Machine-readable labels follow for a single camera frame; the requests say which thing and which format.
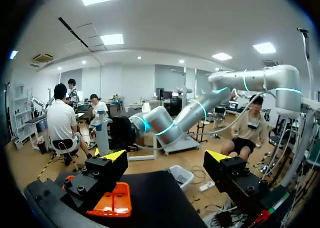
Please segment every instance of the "power strip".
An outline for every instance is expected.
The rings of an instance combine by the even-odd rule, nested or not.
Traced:
[[[201,186],[199,188],[200,192],[204,192],[206,190],[209,190],[210,188],[214,187],[216,184],[212,181],[209,181],[207,184]]]

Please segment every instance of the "air conditioner vent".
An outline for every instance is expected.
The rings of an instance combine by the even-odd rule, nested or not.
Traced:
[[[33,60],[38,63],[47,63],[52,61],[53,59],[54,57],[50,54],[39,54],[33,58]]]
[[[274,61],[274,60],[263,60],[261,62],[261,65],[263,67],[276,67],[276,66],[280,66],[283,65],[283,63],[281,61]]]

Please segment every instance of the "ceiling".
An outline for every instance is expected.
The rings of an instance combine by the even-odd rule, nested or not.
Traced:
[[[274,60],[293,65],[301,76],[308,76],[297,28],[310,31],[314,74],[320,77],[313,24],[287,0],[115,0],[90,6],[84,6],[82,0],[42,0],[26,24],[15,48],[19,53],[10,66],[23,69],[44,53],[55,59],[54,64],[39,69],[48,74],[100,64],[163,64],[212,72],[216,68],[251,70],[261,68],[263,60]],[[103,46],[99,36],[112,34],[123,34],[124,44]],[[276,53],[260,54],[253,48],[267,42],[275,46]],[[221,52],[233,59],[212,58]]]

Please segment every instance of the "white shelving unit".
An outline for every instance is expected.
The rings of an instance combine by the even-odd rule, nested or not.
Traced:
[[[12,102],[10,107],[11,125],[15,134],[14,142],[19,150],[23,148],[23,141],[29,138],[29,128],[25,122],[28,122],[32,119],[32,110],[30,105],[31,98],[31,90],[12,94]]]

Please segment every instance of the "man's hair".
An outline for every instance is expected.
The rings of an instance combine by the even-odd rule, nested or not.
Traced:
[[[70,80],[68,81],[68,85],[69,85],[69,84],[72,84],[72,85],[76,86],[76,80],[75,80],[75,79],[70,79]]]
[[[94,98],[99,99],[96,94],[92,94],[92,95],[90,96],[90,100],[92,100],[92,99],[94,99]]]
[[[251,98],[250,98],[250,101],[252,101],[254,98],[256,97],[256,95],[253,95]],[[259,104],[260,106],[262,106],[264,103],[264,99],[259,96],[257,99],[255,99],[255,101],[253,102],[253,104]]]
[[[57,84],[54,88],[54,99],[63,100],[67,95],[67,87],[64,84]]]

